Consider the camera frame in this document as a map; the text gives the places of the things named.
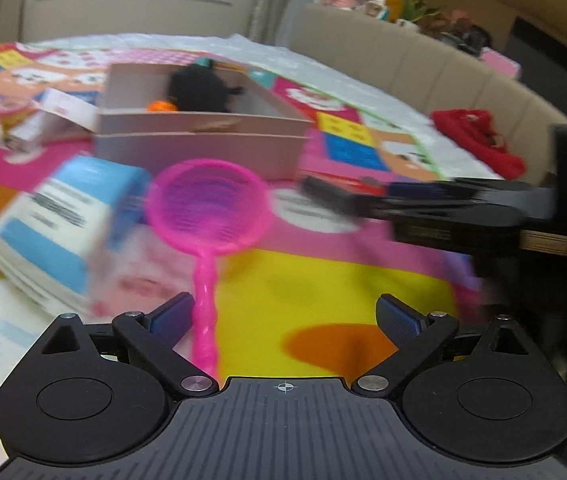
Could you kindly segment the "blue white tissue pack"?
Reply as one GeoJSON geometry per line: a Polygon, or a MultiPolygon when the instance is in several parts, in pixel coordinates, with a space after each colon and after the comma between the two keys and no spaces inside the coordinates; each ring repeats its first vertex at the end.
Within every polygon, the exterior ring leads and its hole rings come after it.
{"type": "Polygon", "coordinates": [[[90,312],[142,221],[150,181],[139,167],[84,155],[67,160],[0,227],[0,270],[53,315],[90,312]]]}

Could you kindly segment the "pink plastic net scoop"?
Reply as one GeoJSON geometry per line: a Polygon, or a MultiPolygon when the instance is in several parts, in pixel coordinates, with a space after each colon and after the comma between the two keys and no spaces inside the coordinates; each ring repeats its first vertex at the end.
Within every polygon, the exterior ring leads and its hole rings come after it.
{"type": "Polygon", "coordinates": [[[218,376],[218,258],[256,244],[270,225],[270,192],[253,171],[224,160],[179,162],[157,174],[146,217],[165,244],[196,259],[192,362],[218,376]]]}

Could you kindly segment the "red cloth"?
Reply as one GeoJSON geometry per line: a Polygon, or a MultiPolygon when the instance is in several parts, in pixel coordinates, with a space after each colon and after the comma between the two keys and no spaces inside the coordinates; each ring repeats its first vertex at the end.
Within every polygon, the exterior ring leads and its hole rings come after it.
{"type": "Polygon", "coordinates": [[[509,152],[505,137],[494,130],[493,116],[487,110],[435,110],[430,118],[440,133],[500,177],[517,180],[525,174],[525,161],[509,152]]]}

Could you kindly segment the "beige padded headboard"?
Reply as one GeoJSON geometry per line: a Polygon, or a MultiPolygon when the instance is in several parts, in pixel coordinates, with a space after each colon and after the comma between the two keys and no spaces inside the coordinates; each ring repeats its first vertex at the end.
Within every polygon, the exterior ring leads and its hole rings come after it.
{"type": "Polygon", "coordinates": [[[487,110],[509,150],[525,161],[524,181],[539,183],[555,169],[551,128],[566,124],[567,116],[469,54],[419,32],[319,4],[301,11],[290,50],[425,116],[435,110],[487,110]]]}

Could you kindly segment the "pink box on shelf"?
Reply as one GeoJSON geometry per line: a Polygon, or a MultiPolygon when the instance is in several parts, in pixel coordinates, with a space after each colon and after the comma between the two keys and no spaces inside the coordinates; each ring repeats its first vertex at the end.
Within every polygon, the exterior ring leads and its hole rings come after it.
{"type": "Polygon", "coordinates": [[[521,65],[506,55],[499,53],[491,48],[483,48],[480,54],[480,60],[487,66],[491,67],[495,72],[519,79],[521,76],[521,65]]]}

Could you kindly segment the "green plant on shelf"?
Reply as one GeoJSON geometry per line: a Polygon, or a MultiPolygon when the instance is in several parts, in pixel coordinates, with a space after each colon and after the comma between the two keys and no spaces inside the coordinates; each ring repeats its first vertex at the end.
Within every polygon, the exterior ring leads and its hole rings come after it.
{"type": "Polygon", "coordinates": [[[424,18],[435,18],[441,13],[440,6],[429,6],[425,0],[403,0],[401,18],[405,22],[418,23],[424,18]]]}

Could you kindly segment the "yellow plush toy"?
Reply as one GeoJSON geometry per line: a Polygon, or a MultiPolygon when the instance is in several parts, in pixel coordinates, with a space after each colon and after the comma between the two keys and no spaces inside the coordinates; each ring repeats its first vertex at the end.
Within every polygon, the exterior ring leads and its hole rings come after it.
{"type": "Polygon", "coordinates": [[[387,21],[389,23],[395,23],[402,18],[405,8],[404,0],[385,0],[385,6],[387,7],[387,21]]]}

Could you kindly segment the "pink cardboard box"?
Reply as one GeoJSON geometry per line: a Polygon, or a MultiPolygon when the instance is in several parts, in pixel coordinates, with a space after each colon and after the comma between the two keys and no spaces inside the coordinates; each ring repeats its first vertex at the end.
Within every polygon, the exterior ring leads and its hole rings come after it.
{"type": "Polygon", "coordinates": [[[98,105],[95,154],[158,174],[177,162],[215,158],[266,180],[291,180],[313,123],[248,70],[221,66],[228,87],[244,88],[227,113],[150,112],[165,97],[177,65],[112,64],[98,105]]]}

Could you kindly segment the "white card booklet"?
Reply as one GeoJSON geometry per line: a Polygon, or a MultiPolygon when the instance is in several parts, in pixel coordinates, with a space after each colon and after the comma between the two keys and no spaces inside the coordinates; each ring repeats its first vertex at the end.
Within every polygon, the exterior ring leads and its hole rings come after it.
{"type": "Polygon", "coordinates": [[[40,109],[87,131],[97,130],[98,108],[69,93],[55,88],[46,89],[40,99],[40,109]]]}

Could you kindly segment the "white small box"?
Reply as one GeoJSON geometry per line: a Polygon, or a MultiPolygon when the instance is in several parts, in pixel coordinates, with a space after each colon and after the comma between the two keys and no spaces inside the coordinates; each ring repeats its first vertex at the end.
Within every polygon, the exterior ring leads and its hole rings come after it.
{"type": "Polygon", "coordinates": [[[31,153],[44,145],[90,140],[93,133],[70,119],[39,110],[6,134],[11,151],[31,153]]]}

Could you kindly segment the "black plush bird toy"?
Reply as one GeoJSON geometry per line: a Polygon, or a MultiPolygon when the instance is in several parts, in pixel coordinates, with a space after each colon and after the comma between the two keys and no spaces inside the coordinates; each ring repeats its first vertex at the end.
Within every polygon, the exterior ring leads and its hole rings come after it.
{"type": "Polygon", "coordinates": [[[190,64],[171,74],[166,97],[180,112],[228,113],[229,102],[244,87],[229,87],[214,65],[190,64]]]}

